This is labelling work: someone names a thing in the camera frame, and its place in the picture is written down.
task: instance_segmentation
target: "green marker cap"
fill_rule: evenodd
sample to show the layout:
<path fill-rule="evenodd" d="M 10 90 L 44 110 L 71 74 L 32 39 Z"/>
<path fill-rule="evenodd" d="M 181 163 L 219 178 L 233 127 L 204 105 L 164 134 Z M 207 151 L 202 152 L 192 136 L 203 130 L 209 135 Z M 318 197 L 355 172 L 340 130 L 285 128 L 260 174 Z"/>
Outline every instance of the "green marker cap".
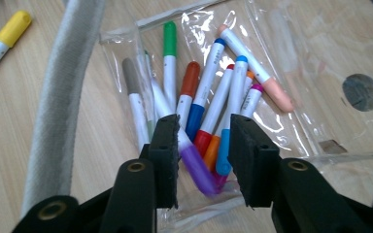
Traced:
<path fill-rule="evenodd" d="M 173 21 L 163 25 L 163 55 L 177 56 L 177 26 Z"/>

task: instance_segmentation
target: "yellow marker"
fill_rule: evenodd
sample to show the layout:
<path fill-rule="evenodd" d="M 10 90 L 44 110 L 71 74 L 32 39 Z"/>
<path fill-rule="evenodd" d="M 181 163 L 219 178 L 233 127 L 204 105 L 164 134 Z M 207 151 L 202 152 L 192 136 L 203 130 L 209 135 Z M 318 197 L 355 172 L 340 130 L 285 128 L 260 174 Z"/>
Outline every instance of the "yellow marker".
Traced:
<path fill-rule="evenodd" d="M 32 21 L 28 12 L 16 12 L 0 31 L 0 60 L 9 48 L 12 48 L 20 35 Z"/>

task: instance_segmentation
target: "red marker cap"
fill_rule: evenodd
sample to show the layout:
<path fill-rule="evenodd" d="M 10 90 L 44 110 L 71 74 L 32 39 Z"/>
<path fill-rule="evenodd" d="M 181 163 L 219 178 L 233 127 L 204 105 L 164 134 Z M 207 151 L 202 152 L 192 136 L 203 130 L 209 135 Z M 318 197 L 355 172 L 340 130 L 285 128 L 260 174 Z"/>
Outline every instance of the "red marker cap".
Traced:
<path fill-rule="evenodd" d="M 198 77 L 201 72 L 201 66 L 196 61 L 191 61 L 186 67 L 183 86 L 181 87 L 181 95 L 195 97 L 196 88 L 198 87 Z"/>
<path fill-rule="evenodd" d="M 198 149 L 199 154 L 201 154 L 201 157 L 204 157 L 205 152 L 207 151 L 208 146 L 210 145 L 212 135 L 202 131 L 198 130 L 196 133 L 195 139 L 193 140 L 193 144 Z"/>

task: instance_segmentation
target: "yellow marker cap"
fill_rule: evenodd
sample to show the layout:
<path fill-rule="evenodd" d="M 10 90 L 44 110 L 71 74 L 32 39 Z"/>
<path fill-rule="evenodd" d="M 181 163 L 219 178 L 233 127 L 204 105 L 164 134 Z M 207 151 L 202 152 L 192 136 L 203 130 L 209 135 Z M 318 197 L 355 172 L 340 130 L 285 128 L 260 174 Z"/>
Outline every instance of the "yellow marker cap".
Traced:
<path fill-rule="evenodd" d="M 16 12 L 0 31 L 0 42 L 12 48 L 31 21 L 32 17 L 28 12 Z"/>

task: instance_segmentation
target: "felt-tip pen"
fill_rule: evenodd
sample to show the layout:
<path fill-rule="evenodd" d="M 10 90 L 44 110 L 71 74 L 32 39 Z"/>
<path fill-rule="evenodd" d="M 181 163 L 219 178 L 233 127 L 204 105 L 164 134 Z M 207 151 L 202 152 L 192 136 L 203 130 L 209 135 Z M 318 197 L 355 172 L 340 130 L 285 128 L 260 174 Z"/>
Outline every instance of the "felt-tip pen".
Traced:
<path fill-rule="evenodd" d="M 226 118 L 223 122 L 223 130 L 220 133 L 220 149 L 216 164 L 217 173 L 227 176 L 231 171 L 231 164 L 228 162 L 230 122 L 232 114 L 240 114 L 245 78 L 247 76 L 248 60 L 245 56 L 236 58 L 233 79 L 234 83 L 229 88 L 228 105 L 226 106 Z"/>
<path fill-rule="evenodd" d="M 192 141 L 195 139 L 196 132 L 201 124 L 201 118 L 205 112 L 208 94 L 218 70 L 224 48 L 225 41 L 221 38 L 216 39 L 211 46 L 210 53 L 205 62 L 205 68 L 202 72 L 202 77 L 198 89 L 196 90 L 195 98 L 190 106 L 190 112 L 186 123 L 186 134 Z"/>
<path fill-rule="evenodd" d="M 236 55 L 245 55 L 248 58 L 250 70 L 256 74 L 256 78 L 262 84 L 265 92 L 271 97 L 278 108 L 285 113 L 292 112 L 293 105 L 289 96 L 284 92 L 280 84 L 265 71 L 232 30 L 223 24 L 218 28 L 218 33 Z"/>
<path fill-rule="evenodd" d="M 251 71 L 247 72 L 247 77 L 245 78 L 244 82 L 244 92 L 243 92 L 243 99 L 247 96 L 248 91 L 251 89 L 251 86 L 253 86 L 253 80 L 254 80 L 254 73 Z"/>
<path fill-rule="evenodd" d="M 155 79 L 151 79 L 151 86 L 153 87 L 153 99 L 159 117 L 174 114 L 175 112 L 169 109 L 168 101 Z M 214 177 L 205 166 L 198 150 L 190 141 L 183 127 L 178 130 L 178 153 L 186 165 L 193 182 L 203 194 L 214 196 L 220 192 Z"/>
<path fill-rule="evenodd" d="M 263 88 L 260 84 L 254 84 L 250 91 L 248 91 L 247 97 L 244 100 L 241 108 L 241 115 L 244 117 L 253 117 L 253 113 L 256 109 L 256 105 L 261 98 Z"/>
<path fill-rule="evenodd" d="M 18 11 L 0 31 L 0 60 L 26 30 L 32 21 L 28 12 Z"/>
<path fill-rule="evenodd" d="M 177 105 L 177 115 L 180 116 L 180 125 L 183 128 L 187 126 L 187 116 L 189 115 L 190 105 L 198 87 L 200 71 L 201 66 L 196 61 L 189 62 L 186 67 L 186 74 L 184 75 L 181 95 Z"/>
<path fill-rule="evenodd" d="M 220 111 L 222 110 L 226 97 L 228 96 L 233 69 L 234 65 L 230 64 L 223 72 L 220 84 L 218 85 L 211 105 L 208 108 L 207 115 L 205 115 L 204 121 L 202 122 L 201 127 L 193 140 L 193 144 L 196 146 L 199 154 L 201 154 L 202 157 L 204 157 L 207 147 L 211 142 L 212 133 L 220 116 Z"/>
<path fill-rule="evenodd" d="M 169 107 L 177 105 L 177 26 L 173 21 L 163 25 L 163 90 Z"/>
<path fill-rule="evenodd" d="M 140 95 L 141 91 L 138 84 L 137 71 L 130 58 L 125 58 L 122 61 L 122 71 L 126 81 L 129 103 L 131 105 L 136 135 L 138 137 L 138 151 L 141 151 L 144 144 L 148 144 L 150 142 L 150 136 L 148 134 L 144 104 Z"/>

